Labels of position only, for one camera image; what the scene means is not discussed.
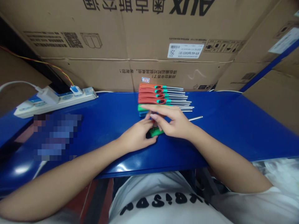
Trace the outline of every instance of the blue metal frame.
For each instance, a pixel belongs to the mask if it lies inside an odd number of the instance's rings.
[[[264,68],[259,74],[257,74],[252,80],[250,80],[242,89],[241,92],[246,91],[252,85],[254,85],[258,80],[260,80],[264,75],[272,70],[272,68],[281,62],[286,56],[292,53],[299,46],[299,39],[293,43],[288,49],[286,49],[282,54],[280,54],[277,58],[275,58],[266,68]]]

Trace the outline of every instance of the number label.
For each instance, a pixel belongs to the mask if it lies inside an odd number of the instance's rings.
[[[150,79],[149,79],[149,78],[142,77],[141,81],[142,81],[142,82],[147,82],[147,83],[149,83],[149,82],[150,82]]]

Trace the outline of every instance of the white power strip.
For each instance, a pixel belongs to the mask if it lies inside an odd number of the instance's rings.
[[[96,99],[97,93],[92,87],[83,89],[83,94],[75,96],[73,93],[59,97],[59,102],[54,105],[49,105],[44,101],[36,102],[33,106],[16,109],[14,115],[19,118],[33,117],[35,114],[44,114],[53,110],[58,110],[68,106]]]

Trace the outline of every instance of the person's left hand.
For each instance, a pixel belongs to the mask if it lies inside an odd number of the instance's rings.
[[[147,114],[146,117],[134,124],[128,130],[126,130],[117,141],[120,142],[121,147],[124,147],[126,152],[133,152],[156,142],[157,137],[147,139],[145,137],[146,133],[153,127],[153,123],[150,120],[150,115]]]

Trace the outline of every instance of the t-shirt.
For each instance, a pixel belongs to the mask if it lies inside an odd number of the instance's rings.
[[[196,195],[179,172],[132,176],[111,204],[109,223],[299,223],[299,203],[276,187],[259,194],[230,192],[213,196],[211,203]],[[0,218],[0,223],[15,222]],[[75,220],[59,212],[38,223],[66,224]]]

